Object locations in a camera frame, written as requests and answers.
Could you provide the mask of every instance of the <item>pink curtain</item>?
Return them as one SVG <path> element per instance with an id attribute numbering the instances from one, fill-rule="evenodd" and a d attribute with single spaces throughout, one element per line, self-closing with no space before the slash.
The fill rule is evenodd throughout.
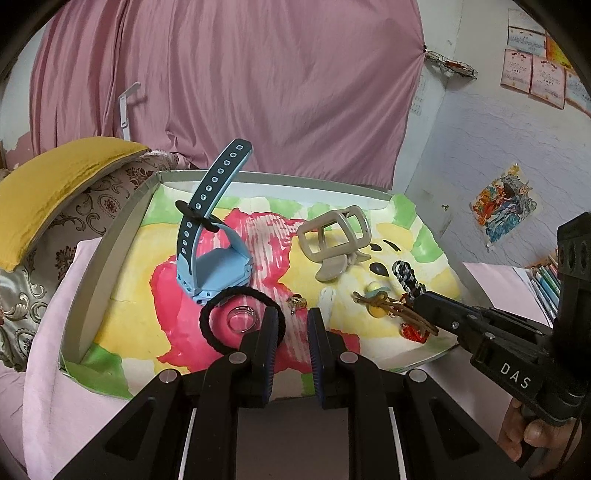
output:
<path id="1" fill-rule="evenodd" d="M 35 154 L 91 135 L 207 168 L 235 137 L 247 170 L 389 188 L 423 65 L 415 0 L 71 0 L 31 79 Z"/>

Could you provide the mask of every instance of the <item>black clip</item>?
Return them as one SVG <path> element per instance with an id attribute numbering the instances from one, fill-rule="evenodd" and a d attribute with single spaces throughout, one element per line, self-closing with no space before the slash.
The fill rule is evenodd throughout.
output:
<path id="1" fill-rule="evenodd" d="M 214 225 L 213 223 L 211 223 L 211 221 L 208 218 L 205 218 L 204 216 L 202 216 L 197 210 L 195 210 L 193 207 L 191 207 L 187 202 L 185 202 L 183 200 L 177 200 L 176 202 L 174 202 L 174 206 L 185 217 L 190 218 L 196 224 L 203 225 L 203 228 L 205 228 L 205 230 L 207 230 L 209 232 L 212 232 L 212 233 L 218 233 L 219 232 L 220 227 L 218 227 L 217 225 Z M 212 215 L 211 218 L 216 223 L 223 223 L 219 218 L 217 218 L 214 215 Z"/>

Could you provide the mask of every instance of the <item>yellow pillow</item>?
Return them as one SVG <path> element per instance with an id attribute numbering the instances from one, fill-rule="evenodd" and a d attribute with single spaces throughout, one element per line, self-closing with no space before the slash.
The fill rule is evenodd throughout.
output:
<path id="1" fill-rule="evenodd" d="M 82 138 L 42 153 L 3 179 L 0 268 L 13 271 L 69 201 L 147 150 L 120 138 Z"/>

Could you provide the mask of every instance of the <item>small earring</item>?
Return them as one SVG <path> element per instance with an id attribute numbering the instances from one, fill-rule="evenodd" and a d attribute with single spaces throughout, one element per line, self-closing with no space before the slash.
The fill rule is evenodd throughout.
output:
<path id="1" fill-rule="evenodd" d="M 291 307 L 291 315 L 293 316 L 297 310 L 305 309 L 308 306 L 308 301 L 299 293 L 295 293 L 287 299 L 287 304 Z"/>

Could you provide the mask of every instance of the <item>white plastic hook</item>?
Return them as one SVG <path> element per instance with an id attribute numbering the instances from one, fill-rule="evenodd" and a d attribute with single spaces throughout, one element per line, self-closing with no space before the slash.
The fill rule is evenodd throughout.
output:
<path id="1" fill-rule="evenodd" d="M 123 130 L 123 138 L 131 140 L 129 136 L 129 119 L 127 118 L 127 97 L 132 96 L 142 86 L 140 82 L 135 82 L 131 87 L 119 95 L 119 115 L 121 117 L 121 130 Z"/>

